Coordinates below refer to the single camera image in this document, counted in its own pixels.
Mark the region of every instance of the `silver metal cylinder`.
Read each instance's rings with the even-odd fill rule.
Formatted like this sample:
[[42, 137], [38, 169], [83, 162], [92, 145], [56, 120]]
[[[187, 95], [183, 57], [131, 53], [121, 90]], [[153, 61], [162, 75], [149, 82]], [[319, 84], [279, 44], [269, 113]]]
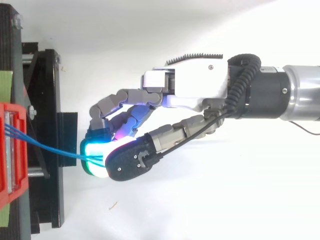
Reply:
[[31, 64], [33, 57], [34, 57], [33, 54], [23, 54], [22, 55], [22, 64], [24, 64], [24, 65]]
[[315, 121], [320, 118], [320, 66], [287, 65], [291, 91], [284, 121]]
[[43, 177], [43, 176], [44, 176], [44, 172], [42, 171], [41, 167], [39, 166], [28, 167], [29, 178]]

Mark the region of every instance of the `black cylinder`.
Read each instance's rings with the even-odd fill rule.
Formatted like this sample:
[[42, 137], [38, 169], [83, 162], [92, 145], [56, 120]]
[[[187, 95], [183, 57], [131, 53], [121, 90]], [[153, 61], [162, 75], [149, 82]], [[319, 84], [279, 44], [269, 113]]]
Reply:
[[[229, 66], [229, 85], [244, 70], [241, 66]], [[277, 119], [287, 109], [290, 99], [290, 81], [285, 72], [265, 72], [263, 67], [255, 75], [241, 96], [233, 119]]]

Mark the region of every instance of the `blue wire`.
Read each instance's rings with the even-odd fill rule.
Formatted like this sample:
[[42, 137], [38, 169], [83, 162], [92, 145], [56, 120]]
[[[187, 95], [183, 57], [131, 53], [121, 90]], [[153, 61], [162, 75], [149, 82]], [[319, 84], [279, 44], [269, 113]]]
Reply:
[[11, 125], [5, 124], [5, 126], [6, 126], [5, 130], [7, 132], [11, 133], [11, 134], [6, 133], [5, 134], [6, 136], [9, 136], [9, 137], [15, 138], [15, 139], [19, 139], [21, 141], [25, 141], [25, 142], [33, 144], [33, 145], [36, 145], [36, 146], [38, 146], [40, 148], [43, 148], [43, 149], [48, 150], [50, 152], [53, 152], [55, 154], [64, 155], [64, 156], [67, 156], [67, 157], [70, 157], [70, 158], [77, 158], [77, 159], [80, 159], [80, 160], [83, 160], [83, 161], [90, 162], [90, 163], [92, 163], [94, 165], [97, 165], [97, 166], [100, 166], [100, 167], [105, 167], [104, 165], [100, 165], [100, 164], [98, 164], [98, 163], [96, 163], [94, 161], [88, 160], [88, 159], [92, 159], [92, 160], [101, 162], [102, 161], [101, 158], [96, 158], [96, 157], [92, 157], [92, 156], [78, 155], [78, 154], [74, 154], [74, 153], [71, 153], [71, 152], [62, 151], [62, 150], [59, 150], [59, 149], [56, 149], [56, 148], [53, 148], [53, 147], [49, 147], [49, 146], [46, 146], [44, 144], [39, 143], [38, 141], [34, 140], [33, 138], [31, 138], [28, 135], [24, 134], [23, 132], [19, 131], [15, 127], [12, 127]]
[[[17, 136], [17, 135], [11, 135], [11, 134], [8, 134], [8, 133], [6, 133], [5, 135], [8, 136], [8, 137], [14, 138], [14, 139], [18, 139], [18, 140], [21, 140], [21, 141], [24, 141], [24, 142], [33, 144], [33, 143], [30, 142], [29, 140], [27, 140], [27, 139], [25, 139], [25, 138], [23, 138], [23, 137], [19, 137], [19, 136]], [[55, 150], [57, 150], [57, 149], [53, 148], [53, 150], [48, 150], [48, 151], [53, 152], [53, 153], [55, 153], [55, 154], [61, 155], [59, 152], [56, 152]], [[70, 157], [70, 158], [74, 158], [72, 155], [71, 155], [71, 156], [68, 155], [68, 154], [63, 154], [63, 155], [64, 155], [64, 156], [67, 156], [67, 157]], [[86, 162], [92, 163], [92, 164], [97, 165], [97, 166], [99, 166], [99, 167], [103, 167], [103, 168], [105, 167], [104, 165], [98, 164], [97, 162], [94, 162], [93, 160], [88, 160], [88, 159], [86, 159], [85, 156], [82, 156], [82, 155], [79, 155], [79, 156], [81, 156], [81, 157], [77, 157], [77, 159], [80, 159], [80, 160], [82, 160], [82, 161], [86, 161]]]
[[78, 155], [78, 154], [75, 154], [75, 153], [71, 153], [71, 152], [67, 152], [67, 151], [63, 151], [63, 150], [59, 150], [59, 149], [56, 149], [56, 148], [53, 148], [53, 147], [50, 147], [50, 146], [46, 146], [44, 144], [41, 144], [40, 142], [34, 140], [32, 137], [29, 137], [28, 135], [26, 135], [24, 132], [16, 129], [15, 127], [11, 126], [11, 125], [8, 125], [8, 124], [5, 124], [6, 126], [6, 131], [8, 131], [9, 133], [11, 134], [14, 134], [16, 135], [15, 132], [19, 133], [20, 135], [22, 135], [23, 137], [25, 137], [26, 139], [28, 139], [30, 142], [29, 143], [32, 143], [34, 145], [37, 145], [43, 149], [46, 149], [48, 151], [57, 151], [59, 152], [60, 155], [64, 155], [64, 154], [69, 154], [71, 156], [71, 158], [85, 158], [85, 159], [92, 159], [92, 160], [96, 160], [96, 161], [102, 161], [102, 158], [97, 158], [97, 157], [93, 157], [93, 156], [83, 156], [83, 155]]

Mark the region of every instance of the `metal rod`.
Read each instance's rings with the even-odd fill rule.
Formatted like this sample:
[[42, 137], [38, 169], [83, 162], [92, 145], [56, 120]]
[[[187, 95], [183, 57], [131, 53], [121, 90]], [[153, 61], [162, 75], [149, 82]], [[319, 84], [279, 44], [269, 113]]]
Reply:
[[22, 54], [22, 64], [31, 64], [32, 59], [34, 58], [33, 54]]
[[28, 167], [28, 177], [33, 178], [33, 177], [43, 177], [44, 172], [42, 171], [41, 167], [39, 166], [32, 166]]

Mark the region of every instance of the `coiled cable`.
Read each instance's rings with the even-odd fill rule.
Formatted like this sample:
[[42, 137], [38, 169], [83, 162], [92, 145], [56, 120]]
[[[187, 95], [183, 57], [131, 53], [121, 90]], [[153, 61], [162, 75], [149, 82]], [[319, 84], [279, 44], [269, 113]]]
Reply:
[[228, 64], [243, 66], [244, 70], [235, 80], [225, 99], [225, 108], [228, 113], [234, 114], [241, 96], [261, 68], [261, 60], [254, 54], [239, 54], [228, 60]]

